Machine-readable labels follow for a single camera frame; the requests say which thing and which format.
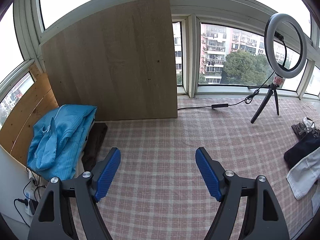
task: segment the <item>black pants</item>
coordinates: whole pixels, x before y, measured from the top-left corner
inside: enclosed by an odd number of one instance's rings
[[[284,160],[288,168],[292,169],[301,159],[320,147],[320,138],[315,138],[313,134],[307,133],[295,146],[284,153]]]

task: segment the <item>blue gripper pad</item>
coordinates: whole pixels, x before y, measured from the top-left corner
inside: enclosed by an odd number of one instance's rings
[[[196,150],[196,164],[198,165],[210,195],[220,202],[222,200],[222,193],[220,191],[219,180],[200,149]]]
[[[94,195],[96,202],[99,202],[101,198],[107,195],[111,182],[115,177],[116,171],[120,165],[120,161],[121,153],[119,149],[116,149],[97,180],[97,189]]]

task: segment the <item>wooden board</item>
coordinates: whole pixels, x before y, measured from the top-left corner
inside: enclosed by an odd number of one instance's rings
[[[23,165],[27,164],[28,151],[33,139],[33,126],[47,112],[58,107],[52,90],[42,98],[23,125],[11,150],[11,155]]]
[[[169,0],[92,14],[42,45],[58,104],[97,106],[96,120],[177,117]]]
[[[34,81],[36,81],[41,75],[41,71],[38,69],[36,63],[33,63],[30,67],[29,67],[29,70],[30,70],[30,74],[33,78]]]
[[[0,144],[7,152],[11,152],[24,123],[50,89],[47,74],[41,75],[12,109],[0,130]]]

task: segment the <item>brown cloth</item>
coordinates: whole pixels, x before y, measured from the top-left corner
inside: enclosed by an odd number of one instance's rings
[[[108,127],[105,123],[95,123],[92,126],[82,157],[84,171],[91,171],[96,165],[97,155],[107,133],[107,129]]]

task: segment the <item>silver screw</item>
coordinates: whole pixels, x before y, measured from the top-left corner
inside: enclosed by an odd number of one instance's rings
[[[58,178],[57,177],[53,177],[50,181],[51,181],[51,183],[56,183],[56,182],[58,182]]]
[[[226,175],[227,175],[228,177],[232,177],[234,174],[235,174],[235,173],[234,173],[233,171],[230,171],[230,170],[227,170],[227,171],[226,171]]]
[[[260,175],[260,176],[258,177],[258,179],[259,179],[261,182],[265,182],[265,181],[266,181],[266,177],[265,177],[265,176],[262,176],[262,175]]]
[[[88,178],[91,176],[91,172],[90,171],[85,171],[84,173],[82,173],[82,177],[84,178]]]

